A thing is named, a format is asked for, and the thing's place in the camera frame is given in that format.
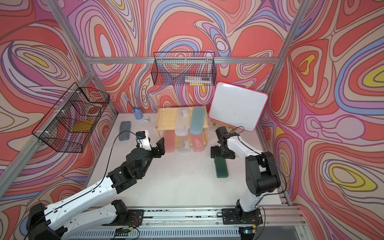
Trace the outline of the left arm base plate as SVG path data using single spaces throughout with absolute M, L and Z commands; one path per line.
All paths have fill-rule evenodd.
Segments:
M 116 211 L 116 214 L 116 218 L 111 223 L 103 224 L 103 226 L 139 227 L 144 219 L 144 210 L 122 210 Z

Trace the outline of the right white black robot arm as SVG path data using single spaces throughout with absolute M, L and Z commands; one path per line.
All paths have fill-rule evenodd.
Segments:
M 247 190 L 237 200 L 233 209 L 222 209 L 223 224 L 254 224 L 263 222 L 260 203 L 264 197 L 273 195 L 281 186 L 280 171 L 270 152 L 261 152 L 246 143 L 240 134 L 228 132 L 226 127 L 216 129 L 218 145 L 211 147 L 217 178 L 229 176 L 226 160 L 236 157 L 245 161 Z

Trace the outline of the dark green pencil case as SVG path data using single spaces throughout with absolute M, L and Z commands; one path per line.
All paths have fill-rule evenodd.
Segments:
M 228 174 L 228 168 L 227 168 L 227 162 L 226 159 L 223 157 L 216 156 L 214 158 L 215 163 L 215 169 L 216 169 L 216 176 L 217 178 L 227 178 L 229 176 Z

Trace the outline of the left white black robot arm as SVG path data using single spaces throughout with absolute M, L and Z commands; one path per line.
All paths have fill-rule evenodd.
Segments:
M 125 162 L 94 185 L 56 203 L 33 206 L 27 220 L 25 239 L 66 240 L 93 227 L 126 223 L 130 212 L 121 200 L 114 200 L 92 211 L 89 207 L 135 185 L 146 175 L 153 159 L 161 158 L 166 153 L 164 138 L 154 147 L 148 137 L 137 138 L 137 143 Z

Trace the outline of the teal pencil case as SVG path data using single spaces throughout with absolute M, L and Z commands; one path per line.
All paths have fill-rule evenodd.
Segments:
M 194 107 L 190 122 L 190 134 L 201 135 L 204 129 L 205 108 Z

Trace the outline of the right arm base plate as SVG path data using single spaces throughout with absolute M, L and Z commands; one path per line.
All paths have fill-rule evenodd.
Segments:
M 260 209 L 244 212 L 240 208 L 221 209 L 221 218 L 224 225 L 255 225 L 264 223 Z

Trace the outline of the clear frosted pencil case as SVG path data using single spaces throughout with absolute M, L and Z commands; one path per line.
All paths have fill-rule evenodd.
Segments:
M 189 133 L 189 110 L 187 108 L 180 108 L 177 110 L 177 118 L 175 123 L 175 135 L 178 137 L 185 137 Z

